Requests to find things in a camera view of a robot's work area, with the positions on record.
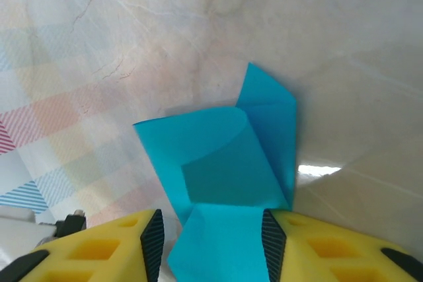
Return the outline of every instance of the white marble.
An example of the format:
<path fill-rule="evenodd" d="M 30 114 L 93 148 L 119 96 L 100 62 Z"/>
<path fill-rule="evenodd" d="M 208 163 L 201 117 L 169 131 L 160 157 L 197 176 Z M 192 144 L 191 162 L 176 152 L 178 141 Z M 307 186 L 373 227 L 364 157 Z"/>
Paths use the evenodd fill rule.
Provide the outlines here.
<path fill-rule="evenodd" d="M 64 89 L 108 81 L 131 101 L 107 118 L 117 129 L 231 103 L 259 64 L 299 102 L 295 209 L 423 260 L 423 0 L 22 1 L 85 46 Z"/>

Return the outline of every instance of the marble surface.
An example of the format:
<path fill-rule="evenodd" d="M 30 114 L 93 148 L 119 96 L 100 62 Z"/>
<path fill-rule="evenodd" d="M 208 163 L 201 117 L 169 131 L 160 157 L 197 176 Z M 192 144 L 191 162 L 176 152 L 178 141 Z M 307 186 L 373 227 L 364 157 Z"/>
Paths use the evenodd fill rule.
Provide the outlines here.
<path fill-rule="evenodd" d="M 299 102 L 295 210 L 423 260 L 423 0 L 18 1 L 26 15 L 3 15 L 41 29 L 13 35 L 23 62 L 12 68 L 60 59 L 60 81 L 25 75 L 33 100 L 87 83 L 122 100 L 85 137 L 234 103 L 253 61 Z M 139 167 L 154 176 L 148 160 Z"/>

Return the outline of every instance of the blue origami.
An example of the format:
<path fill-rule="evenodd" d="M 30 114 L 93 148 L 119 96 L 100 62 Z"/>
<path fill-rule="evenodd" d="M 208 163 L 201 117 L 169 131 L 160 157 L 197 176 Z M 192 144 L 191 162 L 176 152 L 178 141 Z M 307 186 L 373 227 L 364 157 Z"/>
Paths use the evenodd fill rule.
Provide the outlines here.
<path fill-rule="evenodd" d="M 178 281 L 268 281 L 262 212 L 292 208 L 295 117 L 295 98 L 249 64 L 236 106 L 134 125 L 183 226 Z"/>

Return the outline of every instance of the blue paper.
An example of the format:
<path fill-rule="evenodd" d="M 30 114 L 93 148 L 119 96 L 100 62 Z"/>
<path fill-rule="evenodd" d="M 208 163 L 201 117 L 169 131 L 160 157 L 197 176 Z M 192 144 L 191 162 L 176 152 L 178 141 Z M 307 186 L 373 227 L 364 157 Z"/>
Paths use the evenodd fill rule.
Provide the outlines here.
<path fill-rule="evenodd" d="M 250 64 L 236 107 L 135 124 L 183 226 L 169 256 L 178 281 L 268 280 L 262 210 L 292 207 L 295 111 Z"/>

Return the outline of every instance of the black rubber pad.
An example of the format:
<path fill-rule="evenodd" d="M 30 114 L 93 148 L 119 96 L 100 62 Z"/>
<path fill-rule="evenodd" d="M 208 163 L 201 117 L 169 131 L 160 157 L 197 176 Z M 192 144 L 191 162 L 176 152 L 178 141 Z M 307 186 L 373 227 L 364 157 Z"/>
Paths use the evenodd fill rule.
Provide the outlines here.
<path fill-rule="evenodd" d="M 270 282 L 279 282 L 284 260 L 286 234 L 269 209 L 263 212 L 262 243 Z"/>
<path fill-rule="evenodd" d="M 1 282 L 18 282 L 31 272 L 42 260 L 49 255 L 47 250 L 39 250 L 17 258 L 0 271 Z"/>
<path fill-rule="evenodd" d="M 390 248 L 382 248 L 381 251 L 418 282 L 423 282 L 423 264 L 416 258 Z"/>
<path fill-rule="evenodd" d="M 158 209 L 150 222 L 141 234 L 141 245 L 143 248 L 145 270 L 148 282 L 157 282 L 165 243 L 165 228 L 163 216 Z"/>

